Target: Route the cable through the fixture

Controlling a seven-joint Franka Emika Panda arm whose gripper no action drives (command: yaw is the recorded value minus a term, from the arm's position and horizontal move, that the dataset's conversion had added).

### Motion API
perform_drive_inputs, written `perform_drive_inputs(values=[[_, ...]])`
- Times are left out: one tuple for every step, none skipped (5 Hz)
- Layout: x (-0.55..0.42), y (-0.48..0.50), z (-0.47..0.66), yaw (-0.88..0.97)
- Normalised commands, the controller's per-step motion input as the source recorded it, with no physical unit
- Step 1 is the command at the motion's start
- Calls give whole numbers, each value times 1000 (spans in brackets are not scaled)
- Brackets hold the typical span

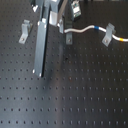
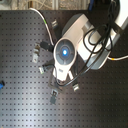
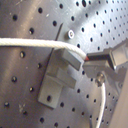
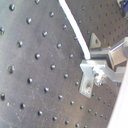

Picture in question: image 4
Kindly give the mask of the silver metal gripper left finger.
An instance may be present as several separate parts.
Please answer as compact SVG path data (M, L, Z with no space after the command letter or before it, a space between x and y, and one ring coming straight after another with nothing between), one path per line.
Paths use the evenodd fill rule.
M117 94L125 73L125 67L118 67L113 71L105 60L83 60L80 64L83 72L79 92L87 98L92 96L93 86L100 87L107 84Z

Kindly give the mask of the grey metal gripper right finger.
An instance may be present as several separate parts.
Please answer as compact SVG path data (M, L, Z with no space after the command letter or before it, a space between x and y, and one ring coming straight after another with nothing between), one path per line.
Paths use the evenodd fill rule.
M91 34L89 51L92 59L106 59L110 68L128 60L128 37L124 37L113 46L101 47L101 41L95 33Z

